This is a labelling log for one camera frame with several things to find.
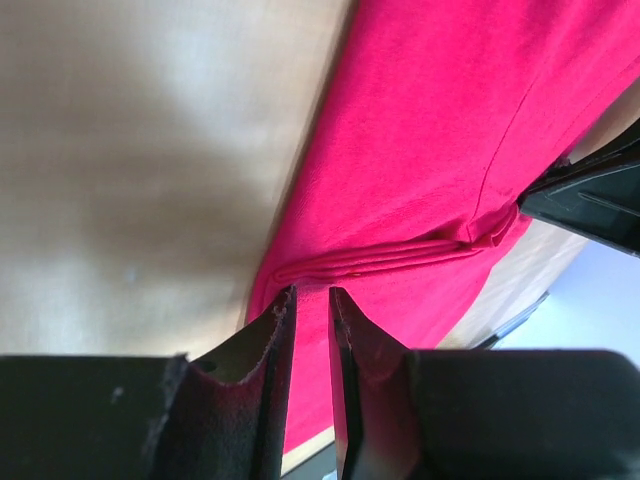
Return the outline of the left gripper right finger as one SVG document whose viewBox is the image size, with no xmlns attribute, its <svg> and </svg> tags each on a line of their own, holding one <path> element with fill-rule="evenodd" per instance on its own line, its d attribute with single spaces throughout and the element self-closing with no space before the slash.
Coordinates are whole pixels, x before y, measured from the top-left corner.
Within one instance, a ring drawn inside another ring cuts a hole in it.
<svg viewBox="0 0 640 480">
<path fill-rule="evenodd" d="M 635 479 L 639 371 L 607 350 L 411 349 L 329 292 L 342 479 Z"/>
</svg>

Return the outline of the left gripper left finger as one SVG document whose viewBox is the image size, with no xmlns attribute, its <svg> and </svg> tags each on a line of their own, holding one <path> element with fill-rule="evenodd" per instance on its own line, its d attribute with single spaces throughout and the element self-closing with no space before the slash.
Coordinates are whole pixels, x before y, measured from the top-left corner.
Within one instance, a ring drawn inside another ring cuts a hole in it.
<svg viewBox="0 0 640 480">
<path fill-rule="evenodd" d="M 5 479 L 276 479 L 296 291 L 191 360 L 6 355 Z"/>
</svg>

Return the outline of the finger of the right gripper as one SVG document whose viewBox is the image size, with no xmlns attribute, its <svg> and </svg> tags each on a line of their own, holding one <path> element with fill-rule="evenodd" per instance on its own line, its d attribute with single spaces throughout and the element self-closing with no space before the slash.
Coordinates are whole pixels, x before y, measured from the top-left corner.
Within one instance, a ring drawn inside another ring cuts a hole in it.
<svg viewBox="0 0 640 480">
<path fill-rule="evenodd" d="M 639 256 L 639 131 L 627 129 L 584 159 L 552 167 L 519 198 L 520 211 Z"/>
</svg>

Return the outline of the crimson t shirt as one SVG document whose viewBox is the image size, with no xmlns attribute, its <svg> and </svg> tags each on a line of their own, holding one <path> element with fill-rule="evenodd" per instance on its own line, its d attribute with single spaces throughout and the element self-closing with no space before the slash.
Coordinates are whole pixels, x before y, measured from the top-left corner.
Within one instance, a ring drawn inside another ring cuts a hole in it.
<svg viewBox="0 0 640 480">
<path fill-rule="evenodd" d="M 438 345 L 526 232 L 519 195 L 639 75 L 635 1 L 361 1 L 248 312 L 297 289 L 285 446 L 333 422 L 328 290 Z"/>
</svg>

